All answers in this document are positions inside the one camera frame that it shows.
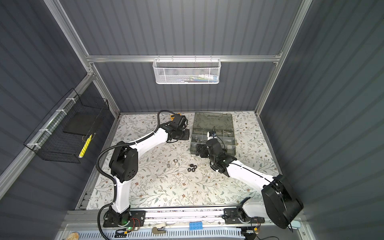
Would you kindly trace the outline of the green transparent compartment organizer box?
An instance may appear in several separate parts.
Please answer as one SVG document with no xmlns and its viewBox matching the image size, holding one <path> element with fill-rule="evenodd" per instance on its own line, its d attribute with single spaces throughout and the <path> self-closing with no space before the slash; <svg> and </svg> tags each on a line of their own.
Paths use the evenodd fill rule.
<svg viewBox="0 0 384 240">
<path fill-rule="evenodd" d="M 215 131 L 223 149 L 231 156 L 236 154 L 233 116 L 229 113 L 196 112 L 191 133 L 190 153 L 197 154 L 197 145 L 205 144 L 208 132 Z"/>
</svg>

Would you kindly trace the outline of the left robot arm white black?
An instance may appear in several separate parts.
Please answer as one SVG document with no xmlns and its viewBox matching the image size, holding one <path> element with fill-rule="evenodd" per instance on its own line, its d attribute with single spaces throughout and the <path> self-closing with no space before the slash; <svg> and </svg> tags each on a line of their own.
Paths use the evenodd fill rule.
<svg viewBox="0 0 384 240">
<path fill-rule="evenodd" d="M 171 114 L 170 121 L 161 123 L 160 114 L 163 112 Z M 134 220 L 130 213 L 129 195 L 132 179 L 139 171 L 139 158 L 158 145 L 188 140 L 187 126 L 188 120 L 184 115 L 161 110 L 157 114 L 155 130 L 132 142 L 121 141 L 102 151 L 102 155 L 110 150 L 114 151 L 109 162 L 111 173 L 107 174 L 101 169 L 99 172 L 112 180 L 114 185 L 114 196 L 107 213 L 115 225 L 125 227 Z"/>
</svg>

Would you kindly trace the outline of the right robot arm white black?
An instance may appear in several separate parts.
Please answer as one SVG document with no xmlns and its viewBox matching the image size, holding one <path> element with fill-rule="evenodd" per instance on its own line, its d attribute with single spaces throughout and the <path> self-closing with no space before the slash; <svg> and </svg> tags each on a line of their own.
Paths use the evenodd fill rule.
<svg viewBox="0 0 384 240">
<path fill-rule="evenodd" d="M 206 143 L 199 144 L 197 151 L 201 158 L 210 159 L 213 171 L 241 181 L 261 193 L 262 203 L 247 197 L 237 205 L 236 218 L 242 223 L 269 218 L 279 228 L 286 229 L 304 208 L 303 202 L 283 175 L 274 177 L 263 174 L 227 154 L 214 130 L 207 133 Z"/>
</svg>

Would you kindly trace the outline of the black nuts cluster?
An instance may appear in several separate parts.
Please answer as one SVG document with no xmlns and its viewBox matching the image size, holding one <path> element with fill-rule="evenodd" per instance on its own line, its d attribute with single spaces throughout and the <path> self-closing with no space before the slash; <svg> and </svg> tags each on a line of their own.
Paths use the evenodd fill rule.
<svg viewBox="0 0 384 240">
<path fill-rule="evenodd" d="M 197 167 L 198 167 L 197 165 L 190 164 L 189 167 L 187 168 L 187 171 L 188 172 L 195 172 Z"/>
</svg>

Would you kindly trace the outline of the yellow calculator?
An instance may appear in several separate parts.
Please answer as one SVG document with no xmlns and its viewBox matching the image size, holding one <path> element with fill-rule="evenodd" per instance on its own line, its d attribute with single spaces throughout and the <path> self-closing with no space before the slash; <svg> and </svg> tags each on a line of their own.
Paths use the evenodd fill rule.
<svg viewBox="0 0 384 240">
<path fill-rule="evenodd" d="M 170 116 L 171 121 L 175 121 L 175 120 L 179 119 L 180 117 L 181 117 L 180 113 L 173 114 L 173 115 Z"/>
</svg>

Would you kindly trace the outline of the floral patterned table mat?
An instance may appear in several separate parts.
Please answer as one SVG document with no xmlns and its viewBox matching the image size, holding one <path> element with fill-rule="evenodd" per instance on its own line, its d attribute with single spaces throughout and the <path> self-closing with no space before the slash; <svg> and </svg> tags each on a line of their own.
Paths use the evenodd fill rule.
<svg viewBox="0 0 384 240">
<path fill-rule="evenodd" d="M 236 158 L 267 175 L 277 175 L 275 164 L 254 112 L 233 112 Z M 261 193 L 246 184 L 214 172 L 208 159 L 190 153 L 190 141 L 164 144 L 139 159 L 139 171 L 130 188 L 132 208 L 237 204 Z M 197 165 L 188 172 L 190 164 Z"/>
</svg>

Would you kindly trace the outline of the blue toy brick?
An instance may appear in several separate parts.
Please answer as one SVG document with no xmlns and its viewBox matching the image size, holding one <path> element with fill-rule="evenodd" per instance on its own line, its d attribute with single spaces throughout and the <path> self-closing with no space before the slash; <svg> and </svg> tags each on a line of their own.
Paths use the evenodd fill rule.
<svg viewBox="0 0 384 240">
<path fill-rule="evenodd" d="M 198 231 L 203 229 L 203 222 L 190 222 L 189 230 L 190 231 Z"/>
</svg>

